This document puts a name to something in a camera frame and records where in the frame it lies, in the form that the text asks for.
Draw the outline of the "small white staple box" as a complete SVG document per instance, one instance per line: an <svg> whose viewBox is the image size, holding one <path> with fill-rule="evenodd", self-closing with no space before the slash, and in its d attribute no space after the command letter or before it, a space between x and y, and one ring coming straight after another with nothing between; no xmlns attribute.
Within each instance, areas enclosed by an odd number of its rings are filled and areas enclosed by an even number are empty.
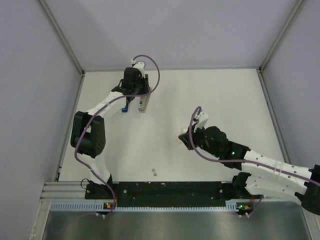
<svg viewBox="0 0 320 240"><path fill-rule="evenodd" d="M188 128L187 128L187 127L181 129L181 133L182 133L182 134L187 133L187 132L188 132Z"/></svg>

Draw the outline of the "blue stapler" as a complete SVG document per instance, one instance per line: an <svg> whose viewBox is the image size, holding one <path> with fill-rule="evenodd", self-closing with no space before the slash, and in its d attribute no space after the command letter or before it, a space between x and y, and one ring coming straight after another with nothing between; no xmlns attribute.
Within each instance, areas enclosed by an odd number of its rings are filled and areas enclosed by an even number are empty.
<svg viewBox="0 0 320 240"><path fill-rule="evenodd" d="M122 113L127 113L128 111L129 111L129 104L127 104L125 107L121 109Z"/></svg>

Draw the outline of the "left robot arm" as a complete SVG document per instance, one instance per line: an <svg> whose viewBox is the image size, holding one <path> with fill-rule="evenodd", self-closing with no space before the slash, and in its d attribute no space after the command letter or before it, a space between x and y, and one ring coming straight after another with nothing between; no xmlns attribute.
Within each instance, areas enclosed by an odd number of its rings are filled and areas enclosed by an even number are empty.
<svg viewBox="0 0 320 240"><path fill-rule="evenodd" d="M111 92L95 107L87 111L77 111L73 118L70 144L74 148L75 159L88 168L90 180L102 198L109 198L114 187L108 181L108 171L102 153L106 146L105 121L127 108L136 98L148 98L151 91L149 77L145 73L145 63L133 63L124 70L123 78Z"/></svg>

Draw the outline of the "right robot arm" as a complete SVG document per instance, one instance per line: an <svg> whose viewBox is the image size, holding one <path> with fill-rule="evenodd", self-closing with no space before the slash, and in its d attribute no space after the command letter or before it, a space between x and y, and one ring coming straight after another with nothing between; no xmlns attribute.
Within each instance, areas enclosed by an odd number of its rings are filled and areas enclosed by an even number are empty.
<svg viewBox="0 0 320 240"><path fill-rule="evenodd" d="M247 146L230 141L216 126L187 130L178 136L187 147L200 150L230 169L239 170L233 180L233 192L239 198L264 196L301 205L306 211L320 213L320 166L305 167L266 157Z"/></svg>

